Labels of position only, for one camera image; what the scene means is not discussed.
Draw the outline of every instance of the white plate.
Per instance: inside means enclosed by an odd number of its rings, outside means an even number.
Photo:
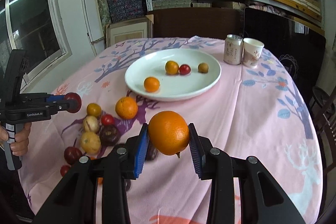
[[[167,75],[165,65],[173,60],[191,68],[188,75]],[[209,65],[208,73],[199,73],[198,65]],[[153,76],[160,81],[158,91],[146,92],[143,82]],[[191,49],[169,49],[153,52],[135,61],[125,73],[127,86],[137,94],[157,101],[181,101],[198,96],[212,88],[221,76],[219,62],[210,54]]]

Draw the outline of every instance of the orange fruit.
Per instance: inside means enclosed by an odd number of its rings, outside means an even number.
[[[143,82],[143,86],[147,92],[155,92],[160,87],[160,82],[155,77],[147,77]]]
[[[86,113],[90,116],[99,117],[101,115],[101,107],[95,103],[88,104]]]
[[[89,155],[99,152],[101,142],[99,136],[94,132],[84,132],[81,137],[81,148]]]
[[[165,70],[169,75],[179,73],[179,65],[175,61],[168,61],[165,65]]]
[[[133,98],[123,97],[115,104],[115,112],[122,119],[133,119],[138,113],[138,105]]]
[[[173,111],[155,114],[148,124],[148,136],[162,154],[179,154],[189,144],[189,128],[183,117]]]

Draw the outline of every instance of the white cup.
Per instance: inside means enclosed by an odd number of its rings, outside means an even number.
[[[244,38],[243,42],[244,42],[243,64],[249,68],[255,69],[258,65],[258,61],[264,47],[264,43],[253,38]]]

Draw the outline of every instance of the red cherry tomato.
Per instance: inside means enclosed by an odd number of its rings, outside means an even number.
[[[70,113],[76,113],[82,107],[82,99],[77,93],[69,92],[68,94],[65,94],[64,95],[64,100],[76,100],[77,101],[77,107],[76,108],[67,110]]]
[[[110,126],[110,125],[114,124],[114,118],[110,114],[105,114],[101,117],[101,123],[104,126]]]
[[[82,152],[76,147],[69,146],[64,150],[64,159],[70,165],[73,165],[81,156],[83,156]]]
[[[61,167],[61,176],[62,177],[64,177],[65,176],[65,174],[70,170],[70,166],[69,165],[63,165],[62,167]]]
[[[179,71],[181,75],[187,75],[191,72],[191,68],[188,65],[183,64],[180,66]]]

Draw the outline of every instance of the beverage can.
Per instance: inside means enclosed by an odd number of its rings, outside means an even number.
[[[243,38],[239,35],[228,34],[224,43],[224,61],[230,65],[242,62]]]

